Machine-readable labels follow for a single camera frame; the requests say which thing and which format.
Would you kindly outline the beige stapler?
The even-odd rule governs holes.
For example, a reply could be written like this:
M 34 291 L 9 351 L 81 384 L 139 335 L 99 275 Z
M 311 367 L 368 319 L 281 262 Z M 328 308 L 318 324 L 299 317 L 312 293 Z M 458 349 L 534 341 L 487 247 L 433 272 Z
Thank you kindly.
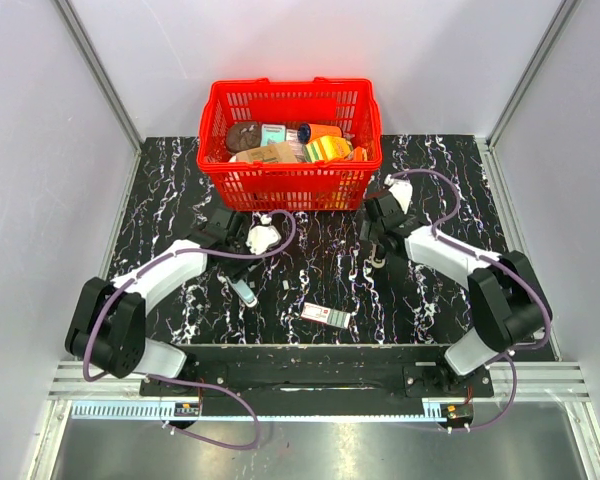
M 386 263 L 386 250 L 379 243 L 372 244 L 371 250 L 371 265 L 375 269 L 381 269 Z

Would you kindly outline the light blue stapler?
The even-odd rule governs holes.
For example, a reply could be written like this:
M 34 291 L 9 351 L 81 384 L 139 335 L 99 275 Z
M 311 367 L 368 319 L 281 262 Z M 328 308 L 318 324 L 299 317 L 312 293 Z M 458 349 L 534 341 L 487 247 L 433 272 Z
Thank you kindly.
M 246 307 L 253 308 L 257 305 L 258 299 L 245 280 L 229 281 L 229 285 Z

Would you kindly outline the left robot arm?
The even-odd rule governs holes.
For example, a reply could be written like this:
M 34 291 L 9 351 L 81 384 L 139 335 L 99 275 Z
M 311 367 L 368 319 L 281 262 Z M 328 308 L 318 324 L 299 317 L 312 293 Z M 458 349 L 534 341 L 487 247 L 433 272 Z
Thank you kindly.
M 147 315 L 182 284 L 217 266 L 228 285 L 248 307 L 257 298 L 245 281 L 254 260 L 182 254 L 187 248 L 202 248 L 234 254 L 248 254 L 247 215 L 225 207 L 192 228 L 189 235 L 174 241 L 156 258 L 113 280 L 93 277 L 80 292 L 65 337 L 65 350 L 82 358 L 96 321 L 106 304 L 105 314 L 91 349 L 89 363 L 122 379 L 131 373 L 161 376 L 162 384 L 175 395 L 191 392 L 197 381 L 195 369 L 187 365 L 187 354 L 146 335 Z

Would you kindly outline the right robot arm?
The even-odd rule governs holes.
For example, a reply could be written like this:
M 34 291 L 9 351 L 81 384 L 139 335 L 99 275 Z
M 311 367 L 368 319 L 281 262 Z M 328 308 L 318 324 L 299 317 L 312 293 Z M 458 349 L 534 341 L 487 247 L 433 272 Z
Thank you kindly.
M 552 311 L 529 259 L 519 251 L 475 249 L 435 230 L 408 212 L 410 196 L 396 189 L 375 194 L 363 205 L 360 239 L 373 246 L 372 262 L 395 256 L 424 265 L 467 293 L 471 329 L 444 353 L 436 387 L 456 396 L 471 375 L 539 330 L 549 332 Z

